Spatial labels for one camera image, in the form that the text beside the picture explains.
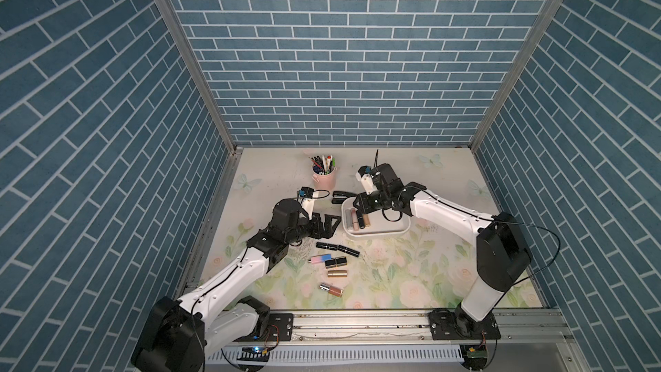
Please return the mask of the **long black lipstick tube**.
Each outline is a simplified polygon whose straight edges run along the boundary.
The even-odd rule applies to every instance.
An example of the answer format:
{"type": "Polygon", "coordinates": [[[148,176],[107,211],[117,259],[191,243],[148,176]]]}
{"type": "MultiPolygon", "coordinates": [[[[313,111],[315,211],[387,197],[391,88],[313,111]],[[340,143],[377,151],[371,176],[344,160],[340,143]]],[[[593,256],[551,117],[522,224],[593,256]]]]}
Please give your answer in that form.
{"type": "Polygon", "coordinates": [[[318,249],[329,250],[329,251],[337,251],[338,250],[338,245],[325,243],[325,242],[317,242],[315,244],[315,247],[318,248],[318,249]]]}

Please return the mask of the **black lipstick silver band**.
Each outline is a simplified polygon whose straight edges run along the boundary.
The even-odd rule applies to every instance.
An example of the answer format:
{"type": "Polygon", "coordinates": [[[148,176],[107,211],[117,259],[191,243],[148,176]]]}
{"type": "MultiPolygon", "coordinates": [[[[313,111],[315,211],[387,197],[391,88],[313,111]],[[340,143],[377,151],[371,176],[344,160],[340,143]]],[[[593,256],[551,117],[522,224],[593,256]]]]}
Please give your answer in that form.
{"type": "Polygon", "coordinates": [[[363,214],[362,214],[360,211],[357,211],[357,212],[356,212],[356,217],[357,217],[357,221],[358,221],[358,225],[359,225],[359,227],[360,227],[361,229],[364,229],[364,228],[366,227],[366,224],[365,224],[365,220],[364,220],[363,214]]]}

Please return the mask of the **black lipstick gold band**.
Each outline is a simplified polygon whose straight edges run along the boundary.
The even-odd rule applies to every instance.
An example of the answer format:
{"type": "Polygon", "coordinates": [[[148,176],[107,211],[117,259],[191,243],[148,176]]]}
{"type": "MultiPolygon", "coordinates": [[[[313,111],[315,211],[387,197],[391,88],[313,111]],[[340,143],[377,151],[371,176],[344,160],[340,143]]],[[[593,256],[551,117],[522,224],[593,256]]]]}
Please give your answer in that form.
{"type": "Polygon", "coordinates": [[[353,256],[355,258],[359,258],[359,256],[360,256],[359,251],[351,249],[347,246],[337,245],[337,250],[344,253],[344,254],[347,254],[349,256],[353,256]]]}

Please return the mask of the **white plastic storage box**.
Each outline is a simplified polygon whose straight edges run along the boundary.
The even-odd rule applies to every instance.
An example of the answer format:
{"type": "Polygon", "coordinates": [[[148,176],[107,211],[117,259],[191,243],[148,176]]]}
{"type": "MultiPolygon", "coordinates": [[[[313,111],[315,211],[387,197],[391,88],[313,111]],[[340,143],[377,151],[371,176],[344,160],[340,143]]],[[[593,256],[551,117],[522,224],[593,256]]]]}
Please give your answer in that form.
{"type": "Polygon", "coordinates": [[[392,212],[392,210],[388,210],[386,212],[386,217],[384,217],[380,211],[367,215],[370,220],[370,227],[365,229],[360,228],[357,232],[354,232],[353,229],[349,231],[347,229],[345,215],[348,209],[354,208],[354,199],[354,197],[347,199],[341,206],[343,217],[342,226],[344,232],[346,232],[349,237],[353,239],[370,239],[399,236],[405,234],[411,228],[411,218],[409,216],[402,215],[400,220],[395,221],[399,214],[392,212]]]}

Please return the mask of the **black gold square lipstick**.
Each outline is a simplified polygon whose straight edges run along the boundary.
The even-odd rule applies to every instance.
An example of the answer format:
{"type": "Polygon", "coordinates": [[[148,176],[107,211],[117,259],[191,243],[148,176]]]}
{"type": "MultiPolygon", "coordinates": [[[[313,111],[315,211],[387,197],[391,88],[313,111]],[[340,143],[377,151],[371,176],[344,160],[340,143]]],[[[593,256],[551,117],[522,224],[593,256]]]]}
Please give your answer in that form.
{"type": "Polygon", "coordinates": [[[347,258],[342,257],[342,258],[332,258],[330,260],[325,261],[325,268],[327,269],[335,269],[337,267],[344,267],[348,263],[347,258]]]}

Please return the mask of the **gold lipstick tube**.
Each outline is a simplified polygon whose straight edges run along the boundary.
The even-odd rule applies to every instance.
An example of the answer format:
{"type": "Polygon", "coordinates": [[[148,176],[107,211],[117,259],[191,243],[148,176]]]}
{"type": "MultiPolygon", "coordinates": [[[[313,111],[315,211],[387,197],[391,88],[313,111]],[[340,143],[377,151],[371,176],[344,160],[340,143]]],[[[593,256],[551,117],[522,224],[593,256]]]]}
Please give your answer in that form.
{"type": "Polygon", "coordinates": [[[347,270],[328,270],[327,277],[329,278],[344,278],[348,276],[347,270]]]}

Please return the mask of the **red lip gloss silver cap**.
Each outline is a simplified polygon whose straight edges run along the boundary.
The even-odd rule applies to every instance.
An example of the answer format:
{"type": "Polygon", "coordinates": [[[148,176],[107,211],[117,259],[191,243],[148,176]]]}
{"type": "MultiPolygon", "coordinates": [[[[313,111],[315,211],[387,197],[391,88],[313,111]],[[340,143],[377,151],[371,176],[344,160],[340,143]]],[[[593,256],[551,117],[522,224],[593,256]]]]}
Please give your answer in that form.
{"type": "Polygon", "coordinates": [[[342,297],[344,293],[341,288],[323,282],[318,286],[318,288],[335,297],[342,297]]]}

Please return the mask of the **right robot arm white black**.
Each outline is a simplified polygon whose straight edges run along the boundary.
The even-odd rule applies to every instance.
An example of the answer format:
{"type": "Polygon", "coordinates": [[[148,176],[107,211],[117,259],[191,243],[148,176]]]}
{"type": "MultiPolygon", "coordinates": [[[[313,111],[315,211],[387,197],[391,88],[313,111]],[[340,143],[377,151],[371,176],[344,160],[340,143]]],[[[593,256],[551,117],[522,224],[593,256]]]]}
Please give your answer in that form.
{"type": "Polygon", "coordinates": [[[364,215],[392,210],[428,220],[466,241],[476,252],[477,278],[454,310],[460,339],[480,339],[495,326],[492,310],[521,279],[532,253],[520,224],[508,213],[489,215],[444,199],[423,184],[404,184],[389,164],[363,165],[356,172],[363,192],[353,202],[364,215]]]}

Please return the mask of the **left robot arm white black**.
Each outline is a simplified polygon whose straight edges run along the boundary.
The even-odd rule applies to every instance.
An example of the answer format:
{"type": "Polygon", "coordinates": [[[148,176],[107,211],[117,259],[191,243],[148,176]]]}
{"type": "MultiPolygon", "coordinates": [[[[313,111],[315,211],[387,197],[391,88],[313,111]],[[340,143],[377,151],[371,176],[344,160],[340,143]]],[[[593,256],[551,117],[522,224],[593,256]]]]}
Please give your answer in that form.
{"type": "Polygon", "coordinates": [[[330,239],[342,219],[314,212],[312,199],[279,201],[268,225],[247,240],[232,263],[177,299],[151,308],[131,356],[140,371],[202,371],[209,356],[236,339],[261,338],[270,308],[248,296],[248,286],[306,238],[330,239]]]}

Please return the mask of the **black stapler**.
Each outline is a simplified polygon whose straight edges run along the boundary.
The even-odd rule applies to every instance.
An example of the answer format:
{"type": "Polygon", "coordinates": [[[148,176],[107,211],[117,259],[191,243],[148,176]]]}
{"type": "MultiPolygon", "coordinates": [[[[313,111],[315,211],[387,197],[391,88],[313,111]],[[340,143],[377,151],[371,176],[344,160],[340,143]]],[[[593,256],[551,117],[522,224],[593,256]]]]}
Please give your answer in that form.
{"type": "Polygon", "coordinates": [[[356,197],[356,193],[335,190],[332,192],[332,204],[343,204],[349,198],[356,197]]]}

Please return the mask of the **pink metal pen bucket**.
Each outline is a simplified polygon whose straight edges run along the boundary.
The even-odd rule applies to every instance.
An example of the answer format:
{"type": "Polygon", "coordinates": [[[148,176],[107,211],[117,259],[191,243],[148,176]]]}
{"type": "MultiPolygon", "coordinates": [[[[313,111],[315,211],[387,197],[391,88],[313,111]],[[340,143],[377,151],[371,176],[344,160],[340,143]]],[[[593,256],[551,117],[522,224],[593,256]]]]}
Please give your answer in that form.
{"type": "Polygon", "coordinates": [[[313,187],[317,190],[334,191],[337,182],[337,171],[322,173],[320,168],[313,167],[313,187]]]}

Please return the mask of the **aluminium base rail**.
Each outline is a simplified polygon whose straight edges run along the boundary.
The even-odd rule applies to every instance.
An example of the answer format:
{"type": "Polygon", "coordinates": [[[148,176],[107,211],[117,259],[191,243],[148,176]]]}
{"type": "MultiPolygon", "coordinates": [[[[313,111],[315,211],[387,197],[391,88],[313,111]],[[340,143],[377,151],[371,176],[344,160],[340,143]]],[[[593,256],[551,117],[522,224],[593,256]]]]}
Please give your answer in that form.
{"type": "Polygon", "coordinates": [[[565,343],[573,340],[557,309],[494,309],[473,325],[468,339],[450,309],[286,310],[265,322],[269,344],[501,344],[565,343]]]}

